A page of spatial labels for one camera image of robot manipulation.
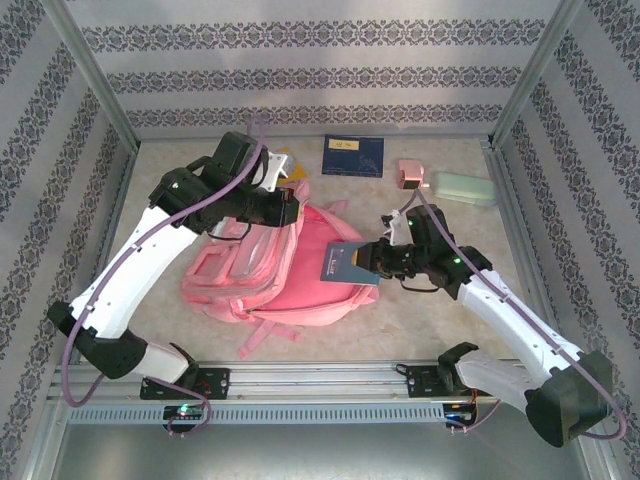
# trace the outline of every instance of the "patterned wallpaper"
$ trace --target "patterned wallpaper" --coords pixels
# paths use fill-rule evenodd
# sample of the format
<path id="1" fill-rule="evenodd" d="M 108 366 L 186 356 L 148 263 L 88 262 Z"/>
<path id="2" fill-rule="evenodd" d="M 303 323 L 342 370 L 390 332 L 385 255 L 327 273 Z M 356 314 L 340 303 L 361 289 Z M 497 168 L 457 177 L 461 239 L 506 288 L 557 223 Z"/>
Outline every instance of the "patterned wallpaper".
<path id="1" fill-rule="evenodd" d="M 74 0 L 142 139 L 490 133 L 558 0 Z"/>
<path id="2" fill-rule="evenodd" d="M 639 26 L 632 2 L 586 2 L 501 146 L 563 333 L 614 363 L 622 478 L 640 478 Z"/>
<path id="3" fill-rule="evenodd" d="M 0 479 L 24 468 L 62 340 L 48 305 L 95 274 L 128 152 L 35 0 L 0 7 Z"/>

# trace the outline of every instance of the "enclosure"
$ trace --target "enclosure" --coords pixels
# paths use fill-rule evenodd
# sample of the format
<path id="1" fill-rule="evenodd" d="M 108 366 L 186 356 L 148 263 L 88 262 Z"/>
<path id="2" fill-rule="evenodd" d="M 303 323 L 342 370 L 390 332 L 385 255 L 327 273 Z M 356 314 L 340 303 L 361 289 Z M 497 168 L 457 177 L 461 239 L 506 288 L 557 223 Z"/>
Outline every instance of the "enclosure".
<path id="1" fill-rule="evenodd" d="M 3 2 L 0 478 L 640 478 L 639 8 Z M 137 399 L 139 377 L 106 382 L 83 409 L 66 406 L 66 338 L 48 307 L 100 274 L 163 174 L 211 155 L 251 118 L 264 123 L 270 151 L 288 148 L 304 168 L 311 202 L 348 200 L 338 216 L 367 240 L 408 199 L 394 182 L 398 159 L 419 159 L 427 181 L 441 171 L 491 179 L 495 207 L 424 192 L 456 241 L 483 252 L 541 318 L 611 360 L 626 436 L 557 450 L 510 407 L 477 436 L 410 417 L 425 404 L 407 397 L 396 363 L 431 364 L 464 341 L 505 361 L 514 355 L 446 293 L 410 293 L 391 280 L 376 303 L 330 326 L 295 327 L 296 342 L 270 335 L 240 361 L 255 327 L 196 314 L 180 295 L 204 235 L 169 265 L 130 326 L 231 369 L 213 425 L 200 440 L 165 438 L 156 404 Z M 384 138 L 382 178 L 323 175 L 325 134 Z M 76 359 L 80 397 L 98 372 Z M 383 421 L 389 412 L 393 421 Z"/>

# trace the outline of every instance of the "pink backpack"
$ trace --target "pink backpack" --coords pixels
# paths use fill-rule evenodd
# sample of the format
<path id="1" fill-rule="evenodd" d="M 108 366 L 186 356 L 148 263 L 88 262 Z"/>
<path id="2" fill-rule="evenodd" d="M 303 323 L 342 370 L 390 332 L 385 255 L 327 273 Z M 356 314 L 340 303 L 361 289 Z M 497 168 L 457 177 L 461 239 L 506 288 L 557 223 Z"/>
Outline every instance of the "pink backpack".
<path id="1" fill-rule="evenodd" d="M 196 312 L 256 325 L 238 350 L 241 358 L 270 333 L 297 340 L 299 333 L 287 325 L 329 325 L 378 299 L 372 286 L 320 281 L 327 244 L 362 237 L 334 215 L 346 202 L 311 206 L 308 182 L 291 186 L 301 205 L 296 223 L 284 228 L 254 225 L 242 240 L 212 240 L 182 279 L 182 297 Z M 229 220 L 218 236 L 240 237 L 246 228 Z"/>

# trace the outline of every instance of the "beige floor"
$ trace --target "beige floor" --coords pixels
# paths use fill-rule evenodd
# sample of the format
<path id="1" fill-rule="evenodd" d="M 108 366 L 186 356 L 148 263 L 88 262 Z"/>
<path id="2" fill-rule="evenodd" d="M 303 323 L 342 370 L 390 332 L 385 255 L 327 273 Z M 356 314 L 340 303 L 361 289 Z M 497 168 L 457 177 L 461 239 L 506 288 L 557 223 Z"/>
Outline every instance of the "beige floor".
<path id="1" fill-rule="evenodd" d="M 171 168 L 210 155 L 217 141 L 143 143 L 122 212 L 113 251 L 129 236 L 147 205 L 147 196 Z M 398 158 L 418 158 L 426 178 L 436 171 L 487 177 L 477 140 L 388 138 L 381 179 L 324 176 L 321 174 L 323 139 L 277 138 L 270 150 L 288 146 L 309 174 L 316 204 L 348 199 L 343 218 L 366 239 L 383 230 L 380 215 L 401 206 L 408 194 L 396 188 Z M 516 270 L 497 207 L 482 208 L 437 199 L 449 228 L 461 245 L 473 245 L 489 258 L 505 282 L 520 292 Z M 236 350 L 252 332 L 243 324 L 228 324 L 197 315 L 180 297 L 179 281 L 187 266 L 207 241 L 200 238 L 165 271 L 135 312 L 130 327 L 156 342 L 175 342 L 198 360 L 236 360 Z M 428 286 L 426 278 L 410 281 Z M 435 359 L 447 348 L 470 341 L 498 358 L 512 358 L 509 349 L 482 320 L 457 305 L 446 293 L 425 295 L 405 292 L 397 281 L 382 281 L 380 301 L 361 307 L 334 325 L 300 328 L 298 342 L 269 337 L 249 357 L 252 361 L 347 361 Z"/>

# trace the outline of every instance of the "mint green case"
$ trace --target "mint green case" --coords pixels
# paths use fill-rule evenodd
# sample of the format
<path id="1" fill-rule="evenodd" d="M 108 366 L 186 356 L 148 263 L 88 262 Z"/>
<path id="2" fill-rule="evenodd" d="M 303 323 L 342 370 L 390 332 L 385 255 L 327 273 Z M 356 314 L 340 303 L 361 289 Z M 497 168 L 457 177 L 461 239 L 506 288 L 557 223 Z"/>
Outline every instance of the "mint green case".
<path id="1" fill-rule="evenodd" d="M 431 181 L 431 189 L 438 198 L 491 207 L 498 203 L 491 180 L 455 173 L 438 172 Z"/>

